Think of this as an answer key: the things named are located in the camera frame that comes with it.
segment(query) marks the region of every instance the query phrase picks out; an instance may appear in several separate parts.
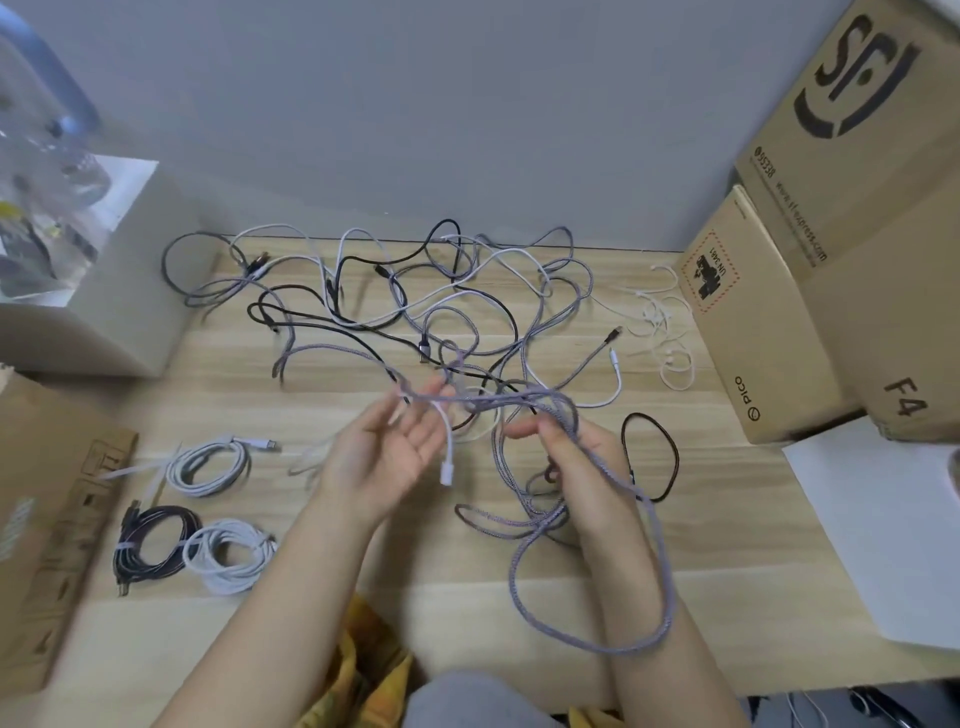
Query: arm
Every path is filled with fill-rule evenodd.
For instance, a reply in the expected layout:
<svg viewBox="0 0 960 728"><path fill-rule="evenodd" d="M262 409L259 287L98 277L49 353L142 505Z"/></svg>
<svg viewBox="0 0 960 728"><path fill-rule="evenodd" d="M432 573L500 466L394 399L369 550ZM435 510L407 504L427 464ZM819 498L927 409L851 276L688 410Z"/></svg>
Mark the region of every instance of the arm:
<svg viewBox="0 0 960 728"><path fill-rule="evenodd" d="M286 728L317 698L371 536L446 438L422 403L389 425L398 403L392 392L337 437L273 562L155 728Z"/></svg>
<svg viewBox="0 0 960 728"><path fill-rule="evenodd" d="M541 415L506 425L508 437L534 432L560 469L564 498L600 599L607 642L633 643L657 628L663 612L656 556L634 497L615 489L552 418ZM626 459L611 432L581 420L580 441L628 479ZM611 662L623 715L634 728L748 725L679 597L673 626L657 647L615 656Z"/></svg>

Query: blue handle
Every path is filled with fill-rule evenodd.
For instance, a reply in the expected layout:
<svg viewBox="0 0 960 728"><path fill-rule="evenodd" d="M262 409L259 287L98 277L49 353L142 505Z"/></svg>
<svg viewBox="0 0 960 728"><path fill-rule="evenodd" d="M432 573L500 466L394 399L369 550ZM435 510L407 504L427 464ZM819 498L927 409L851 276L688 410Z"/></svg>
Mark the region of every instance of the blue handle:
<svg viewBox="0 0 960 728"><path fill-rule="evenodd" d="M6 38L66 109L59 119L64 133L84 137L100 126L100 114L46 41L27 22L0 4L0 36Z"/></svg>

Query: large cardboard box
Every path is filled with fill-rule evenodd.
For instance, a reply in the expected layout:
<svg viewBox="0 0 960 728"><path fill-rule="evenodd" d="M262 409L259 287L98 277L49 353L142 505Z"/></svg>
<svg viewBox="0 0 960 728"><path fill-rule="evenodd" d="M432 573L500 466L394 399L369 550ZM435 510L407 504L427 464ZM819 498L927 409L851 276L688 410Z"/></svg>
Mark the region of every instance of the large cardboard box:
<svg viewBox="0 0 960 728"><path fill-rule="evenodd" d="M135 438L0 368L0 695L43 687Z"/></svg>
<svg viewBox="0 0 960 728"><path fill-rule="evenodd" d="M960 32L855 0L736 164L889 436L960 438Z"/></svg>
<svg viewBox="0 0 960 728"><path fill-rule="evenodd" d="M750 442L797 439L858 409L742 187L694 238L678 272Z"/></svg>

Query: yellow patterned fabric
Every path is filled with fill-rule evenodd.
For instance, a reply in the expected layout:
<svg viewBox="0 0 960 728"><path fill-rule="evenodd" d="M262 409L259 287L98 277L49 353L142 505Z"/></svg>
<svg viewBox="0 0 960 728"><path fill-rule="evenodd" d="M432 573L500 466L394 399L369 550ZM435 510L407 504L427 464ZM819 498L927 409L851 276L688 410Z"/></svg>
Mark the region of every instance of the yellow patterned fabric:
<svg viewBox="0 0 960 728"><path fill-rule="evenodd" d="M403 720L413 655L393 629L354 595L344 632L320 698L295 728L394 728ZM570 728L616 728L623 723L600 711L571 708Z"/></svg>

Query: wooden tabletop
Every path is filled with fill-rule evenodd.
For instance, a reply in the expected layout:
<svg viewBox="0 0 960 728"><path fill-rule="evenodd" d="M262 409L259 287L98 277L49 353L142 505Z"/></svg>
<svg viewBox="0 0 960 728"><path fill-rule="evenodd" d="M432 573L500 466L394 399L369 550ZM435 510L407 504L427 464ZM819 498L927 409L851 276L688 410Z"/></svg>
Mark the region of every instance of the wooden tabletop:
<svg viewBox="0 0 960 728"><path fill-rule="evenodd" d="M322 247L332 259L332 243ZM302 252L301 243L286 239L251 241L246 248ZM392 250L410 248L392 244ZM365 244L352 252L377 255ZM540 260L563 253L535 252ZM651 265L675 259L672 254L598 250L578 251L577 256L592 268L595 293L604 303L637 314L637 298L614 287L661 287L669 277ZM535 274L529 261L511 262L531 277ZM220 270L235 275L226 257ZM582 273L571 275L585 280ZM317 279L309 262L292 261L277 267L268 282L316 284ZM404 282L414 299L442 281L427 271L410 274ZM393 306L383 279L370 266L348 267L343 284L348 315L370 317ZM536 298L507 271L489 266L476 284L506 302L522 328L529 324ZM556 310L566 295L560 291L550 307ZM142 461L169 454L181 441L195 444L225 433L278 440L284 452L255 452L246 482L188 505L205 522L233 516L282 538L310 487L307 476L290 477L287 468L299 452L336 433L390 381L358 357L320 351L291 359L281 387L270 377L280 339L249 320L246 304L254 298L255 292L245 292L205 322L198 317L163 379L58 378L48 383L97 402L139 431L137 458ZM321 313L307 294L286 298L292 307ZM658 360L645 351L650 342L625 333L615 342L623 393L588 415L618 430L628 413L647 412L676 439L680 476L658 512L680 592L736 692L960 674L960 653L890 643L878 635L780 450L747 444L686 310L676 301L667 305L673 330L689 329L684 341L697 364L693 386L683 392L664 386ZM464 301L463 308L483 332L485 347L511 340L501 313L476 300ZM559 381L623 323L587 301L575 319L532 345L531 364L547 383ZM469 339L452 317L438 320L437 326ZM393 331L416 340L405 325ZM414 381L430 374L401 345L369 334L364 338ZM320 331L300 332L298 339L344 343L343 337ZM599 356L566 391L577 401L598 401L614 386L610 361ZM642 423L635 423L628 445L637 482L658 493L672 465L667 445ZM507 454L518 479L543 467L542 450L533 442L510 444ZM148 479L138 476L127 485L50 686L39 695L0 704L0 723L32 728L147 725L239 604L239 598L206 595L199 579L187 572L134 585L126 598L116 596L110 548L120 512ZM453 514L457 502L504 515L519 513L492 464L488 438L458 446L455 479L451 489L441 487L435 475L426 479L384 525L368 553L360 590L399 629L430 674L458 667L488 670L549 710L611 705L611 680L602 659L544 637L514 609L506 580L516 544L477 533ZM186 502L169 489L162 499ZM175 539L169 531L158 533L148 548L161 552ZM600 639L590 582L576 552L545 540L535 544L521 566L519 591L541 619Z"/></svg>

